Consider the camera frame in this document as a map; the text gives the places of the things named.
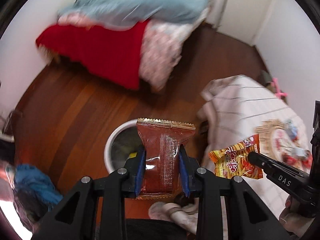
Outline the blue white small carton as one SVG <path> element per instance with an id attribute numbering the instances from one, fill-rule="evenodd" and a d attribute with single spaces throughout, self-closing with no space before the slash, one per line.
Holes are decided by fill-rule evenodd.
<path id="1" fill-rule="evenodd" d="M 291 119 L 288 119 L 285 122 L 285 132 L 293 143 L 293 146 L 291 147 L 293 156 L 301 161 L 307 161 L 309 152 L 299 142 L 298 128 Z"/>

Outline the orange yellow snack bag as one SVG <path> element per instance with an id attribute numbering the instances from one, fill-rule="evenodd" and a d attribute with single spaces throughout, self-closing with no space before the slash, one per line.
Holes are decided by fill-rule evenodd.
<path id="1" fill-rule="evenodd" d="M 251 164 L 248 160 L 248 155 L 251 152 L 260 153 L 258 134 L 254 134 L 227 148 L 210 151 L 210 160 L 215 164 L 214 174 L 227 179 L 234 176 L 244 176 L 252 179 L 263 178 L 262 169 Z"/>

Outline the brown snack wrapper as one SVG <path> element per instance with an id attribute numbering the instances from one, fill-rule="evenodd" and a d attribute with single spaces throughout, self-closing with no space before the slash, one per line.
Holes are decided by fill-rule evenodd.
<path id="1" fill-rule="evenodd" d="M 179 150 L 193 137 L 194 124 L 139 118 L 138 135 L 146 151 L 145 172 L 139 199 L 172 197 L 179 188 Z"/>

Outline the white round trash bin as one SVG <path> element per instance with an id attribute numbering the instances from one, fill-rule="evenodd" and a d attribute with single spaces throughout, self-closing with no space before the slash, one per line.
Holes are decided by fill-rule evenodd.
<path id="1" fill-rule="evenodd" d="M 117 127 L 108 140 L 104 149 L 104 163 L 109 174 L 125 165 L 131 153 L 137 152 L 142 140 L 136 127 L 137 119 L 133 119 Z"/>

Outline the blue clothes pile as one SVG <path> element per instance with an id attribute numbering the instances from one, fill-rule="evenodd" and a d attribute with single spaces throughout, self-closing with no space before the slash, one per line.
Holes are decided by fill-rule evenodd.
<path id="1" fill-rule="evenodd" d="M 63 199 L 63 195 L 57 191 L 51 179 L 29 164 L 16 166 L 14 187 L 16 192 L 23 191 L 36 197 L 48 207 L 48 211 L 51 211 Z"/>

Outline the pink plastic toy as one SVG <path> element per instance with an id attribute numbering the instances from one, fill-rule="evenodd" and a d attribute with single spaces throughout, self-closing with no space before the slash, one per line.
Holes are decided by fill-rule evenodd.
<path id="1" fill-rule="evenodd" d="M 277 98 L 283 99 L 287 97 L 287 93 L 284 93 L 278 83 L 278 79 L 276 77 L 272 78 L 271 86 L 274 88 L 274 94 Z"/>

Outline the white checked tablecloth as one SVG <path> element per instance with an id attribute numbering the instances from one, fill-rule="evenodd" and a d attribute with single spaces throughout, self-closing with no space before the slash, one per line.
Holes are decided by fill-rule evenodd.
<path id="1" fill-rule="evenodd" d="M 212 150 L 235 145 L 254 134 L 259 135 L 261 154 L 310 172 L 312 154 L 303 120 L 270 90 L 245 75 L 210 81 L 201 92 L 205 104 L 199 117 L 207 121 L 208 146 L 202 165 L 214 171 L 209 158 Z M 299 142 L 309 152 L 307 161 L 293 156 L 293 143 L 285 132 L 285 122 L 291 119 L 298 128 Z"/>

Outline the red bed sheet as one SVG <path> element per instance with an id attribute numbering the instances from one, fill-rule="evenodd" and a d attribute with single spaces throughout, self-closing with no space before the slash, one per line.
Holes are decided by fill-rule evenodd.
<path id="1" fill-rule="evenodd" d="M 139 67 L 148 21 L 129 30 L 110 30 L 100 25 L 51 25 L 35 43 L 51 53 L 82 64 L 88 72 L 126 89 L 139 89 Z"/>

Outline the pink checked blanket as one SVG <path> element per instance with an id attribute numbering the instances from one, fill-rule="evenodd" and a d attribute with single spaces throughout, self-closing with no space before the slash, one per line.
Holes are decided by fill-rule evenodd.
<path id="1" fill-rule="evenodd" d="M 205 9 L 200 17 L 192 24 L 177 24 L 164 22 L 157 19 L 148 19 L 144 31 L 143 44 L 141 47 L 141 59 L 139 67 L 139 79 L 143 79 L 151 87 L 159 91 L 165 86 L 173 68 L 181 58 L 182 46 L 191 33 L 203 22 L 208 15 L 209 7 Z M 129 30 L 129 28 L 106 27 L 99 23 L 88 22 L 60 23 L 59 25 L 76 25 L 79 27 L 90 27 L 100 25 L 110 30 Z"/>

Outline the light blue duvet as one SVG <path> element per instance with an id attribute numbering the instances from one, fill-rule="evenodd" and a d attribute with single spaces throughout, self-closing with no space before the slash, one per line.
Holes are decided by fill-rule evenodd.
<path id="1" fill-rule="evenodd" d="M 208 8 L 210 0 L 76 0 L 58 13 L 60 23 L 94 22 L 106 27 L 129 28 L 137 22 L 157 19 L 192 24 Z"/>

